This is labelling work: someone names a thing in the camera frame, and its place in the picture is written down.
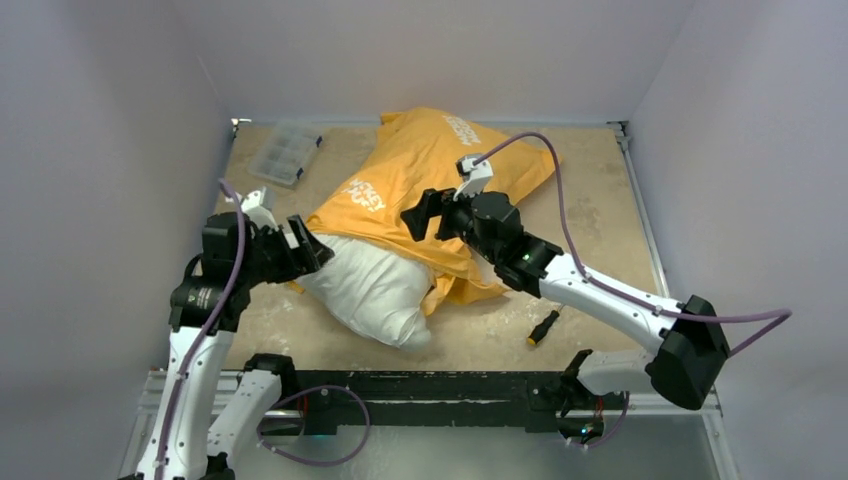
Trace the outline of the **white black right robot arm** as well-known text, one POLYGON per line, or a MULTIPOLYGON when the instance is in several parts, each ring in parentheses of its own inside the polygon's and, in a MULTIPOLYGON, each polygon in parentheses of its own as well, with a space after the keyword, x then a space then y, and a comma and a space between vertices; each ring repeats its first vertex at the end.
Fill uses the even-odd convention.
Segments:
POLYGON ((640 348, 576 356, 561 381, 564 399, 584 407, 613 391, 654 391, 670 403, 700 409, 730 356, 713 305, 693 295, 680 302, 649 294, 587 267, 561 247, 525 231, 508 196, 484 192, 455 198, 451 189, 427 189, 401 220, 414 241, 458 238, 494 268, 510 289, 575 308, 624 333, 640 348))

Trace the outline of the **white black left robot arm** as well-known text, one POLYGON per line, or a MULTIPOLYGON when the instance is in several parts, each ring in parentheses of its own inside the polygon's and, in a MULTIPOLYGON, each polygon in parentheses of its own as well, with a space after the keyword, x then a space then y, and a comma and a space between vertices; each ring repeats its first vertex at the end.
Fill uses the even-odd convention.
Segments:
POLYGON ((290 357, 256 354, 219 414, 214 401, 225 360, 252 288, 317 272, 333 251, 298 215, 285 223, 257 213, 209 217, 202 250, 172 291, 170 354, 157 416, 133 479, 233 479, 262 416, 298 395, 290 357))

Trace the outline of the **white pillow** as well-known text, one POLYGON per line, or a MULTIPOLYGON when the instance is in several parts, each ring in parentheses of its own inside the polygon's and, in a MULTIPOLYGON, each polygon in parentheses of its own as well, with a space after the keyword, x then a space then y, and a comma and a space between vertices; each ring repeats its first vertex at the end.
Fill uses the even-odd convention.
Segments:
POLYGON ((339 235, 315 238, 334 252, 299 285, 341 324, 382 344, 416 351, 431 341, 421 303, 432 281, 426 266, 366 241, 339 235))

